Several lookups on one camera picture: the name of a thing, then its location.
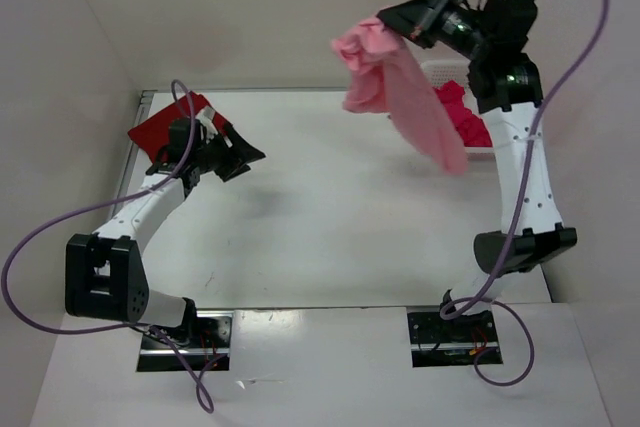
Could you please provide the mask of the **pink t-shirt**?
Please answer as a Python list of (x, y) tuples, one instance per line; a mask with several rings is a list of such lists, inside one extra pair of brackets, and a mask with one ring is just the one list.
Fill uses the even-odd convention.
[(444, 172), (468, 167), (464, 143), (404, 38), (371, 17), (331, 41), (349, 71), (343, 108), (387, 114), (401, 137)]

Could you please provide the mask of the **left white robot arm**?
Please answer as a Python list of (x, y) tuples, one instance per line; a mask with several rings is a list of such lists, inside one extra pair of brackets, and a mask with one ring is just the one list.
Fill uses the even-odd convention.
[(180, 347), (200, 332), (193, 300), (152, 290), (142, 255), (152, 237), (208, 173), (227, 182), (264, 159), (225, 121), (182, 118), (168, 128), (168, 140), (147, 169), (132, 200), (91, 234), (66, 245), (65, 308), (68, 314), (124, 324), (147, 324)]

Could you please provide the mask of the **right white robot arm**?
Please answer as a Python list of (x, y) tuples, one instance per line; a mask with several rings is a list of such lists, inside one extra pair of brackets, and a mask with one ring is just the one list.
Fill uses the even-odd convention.
[(442, 43), (469, 62), (468, 85), (489, 133), (502, 203), (501, 228), (474, 239), (479, 268), (469, 286), (447, 291), (439, 329), (460, 340), (513, 279), (577, 243), (555, 205), (544, 150), (544, 96), (525, 53), (536, 0), (410, 0), (377, 14), (396, 34), (423, 48)]

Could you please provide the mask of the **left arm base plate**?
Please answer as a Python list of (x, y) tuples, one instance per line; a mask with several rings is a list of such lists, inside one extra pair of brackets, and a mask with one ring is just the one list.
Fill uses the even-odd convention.
[[(200, 372), (211, 363), (210, 371), (228, 371), (233, 327), (231, 311), (200, 311), (201, 330), (189, 340), (175, 341), (186, 363)], [(136, 371), (138, 373), (185, 371), (174, 351), (154, 334), (142, 334)]]

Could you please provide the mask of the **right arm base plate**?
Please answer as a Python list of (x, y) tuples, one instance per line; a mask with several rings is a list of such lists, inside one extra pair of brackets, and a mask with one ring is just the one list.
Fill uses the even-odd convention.
[(407, 324), (414, 368), (502, 364), (493, 315), (443, 320), (437, 307), (408, 308)]

